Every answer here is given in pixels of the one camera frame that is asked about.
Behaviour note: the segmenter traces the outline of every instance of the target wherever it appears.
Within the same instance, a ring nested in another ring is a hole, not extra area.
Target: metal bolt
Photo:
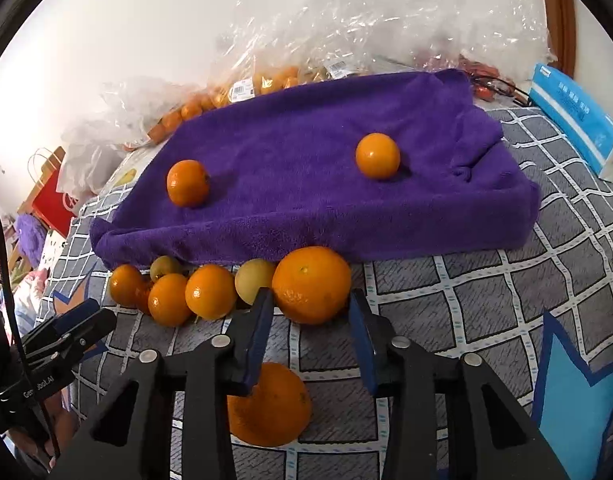
[[[469,366],[479,366],[481,365],[481,357],[478,354],[466,354],[464,362]]]
[[[403,335],[397,335],[391,339],[391,344],[395,348],[408,348],[411,346],[411,340]]]
[[[152,363],[157,359],[157,352],[155,350],[144,350],[140,354],[140,362]]]
[[[220,334],[216,335],[211,339],[211,345],[215,348],[224,348],[225,346],[229,346],[231,344],[231,338],[227,335]]]

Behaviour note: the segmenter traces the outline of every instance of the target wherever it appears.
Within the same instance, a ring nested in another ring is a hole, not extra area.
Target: wall
[[[595,16],[575,0],[577,59],[575,81],[613,119],[613,41]]]
[[[54,149],[70,122],[102,106],[101,83],[204,82],[236,1],[44,0],[0,59],[0,210],[26,198],[34,151]],[[463,1],[467,15],[510,0]]]

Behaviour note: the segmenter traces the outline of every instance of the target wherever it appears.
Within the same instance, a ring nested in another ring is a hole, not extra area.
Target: purple towel
[[[355,147],[371,132],[395,139],[409,171],[389,182],[359,172]],[[197,208],[177,208],[166,191],[186,158],[211,177]],[[539,203],[463,73],[398,73],[291,88],[183,124],[113,221],[94,219],[91,243],[109,268],[163,254],[279,260],[308,245],[351,262],[412,258],[518,248]]]

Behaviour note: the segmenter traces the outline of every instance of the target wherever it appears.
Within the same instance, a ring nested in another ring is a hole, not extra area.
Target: checkered bedsheet
[[[388,317],[398,333],[427,350],[451,357],[478,352],[530,412],[544,309],[558,318],[593,370],[613,361],[613,185],[590,173],[540,110],[490,114],[502,121],[522,170],[542,187],[540,218],[526,246],[367,262],[352,267],[353,286],[364,288],[371,308]],[[113,303],[107,293],[110,272],[91,251],[89,224],[94,217],[112,216],[129,192],[130,187],[120,187],[85,205],[42,299],[40,320],[52,314],[53,290],[71,294],[92,270],[91,297],[118,316],[117,329],[106,339],[109,351],[77,367],[72,404],[80,418],[91,413],[142,350],[188,351],[224,332],[229,322],[200,320],[168,329]],[[232,437],[238,478],[379,479],[389,406],[362,387],[347,319],[299,326],[276,311],[265,359],[288,365],[306,382],[313,420],[297,442],[279,449],[248,446]],[[442,396],[437,396],[437,409],[438,467],[444,468],[448,444]],[[171,478],[181,478],[182,410],[183,394],[178,394]]]

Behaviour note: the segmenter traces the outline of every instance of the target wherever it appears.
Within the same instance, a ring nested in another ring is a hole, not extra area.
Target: barcode label
[[[237,103],[240,101],[246,101],[251,97],[255,97],[255,89],[253,88],[253,78],[242,79],[236,81],[229,92],[229,101]]]
[[[353,67],[352,59],[331,59],[324,62],[324,68],[331,74],[333,79],[342,79],[347,75],[355,73],[355,67]]]

